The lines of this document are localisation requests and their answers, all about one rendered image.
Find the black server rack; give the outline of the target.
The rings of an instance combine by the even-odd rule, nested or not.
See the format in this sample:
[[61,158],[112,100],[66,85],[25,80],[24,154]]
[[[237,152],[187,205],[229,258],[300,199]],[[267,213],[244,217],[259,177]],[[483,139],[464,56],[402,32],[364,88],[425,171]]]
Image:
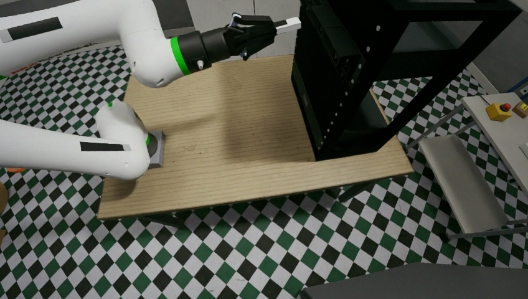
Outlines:
[[[317,162],[380,150],[523,11],[473,1],[300,0],[291,82]],[[482,23],[462,43],[442,21]],[[420,77],[388,125],[372,84]]]

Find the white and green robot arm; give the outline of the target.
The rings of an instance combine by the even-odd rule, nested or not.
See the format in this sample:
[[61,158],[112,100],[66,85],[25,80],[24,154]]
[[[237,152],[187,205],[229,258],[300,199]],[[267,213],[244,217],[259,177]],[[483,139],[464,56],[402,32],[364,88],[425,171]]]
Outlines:
[[[201,35],[197,30],[167,40],[152,0],[80,0],[1,17],[0,80],[59,55],[120,40],[135,79],[163,88],[212,67]],[[0,168],[124,181],[141,177],[158,141],[134,109],[125,102],[111,102],[98,111],[95,121],[100,138],[0,120]]]

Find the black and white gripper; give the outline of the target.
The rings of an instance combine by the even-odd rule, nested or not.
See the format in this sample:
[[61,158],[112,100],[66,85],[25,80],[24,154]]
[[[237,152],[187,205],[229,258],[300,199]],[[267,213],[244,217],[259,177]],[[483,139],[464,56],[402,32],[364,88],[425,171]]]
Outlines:
[[203,32],[202,38],[212,64],[238,55],[246,61],[251,55],[274,43],[276,35],[300,28],[301,22],[297,17],[273,22],[270,16],[233,12],[230,24]]

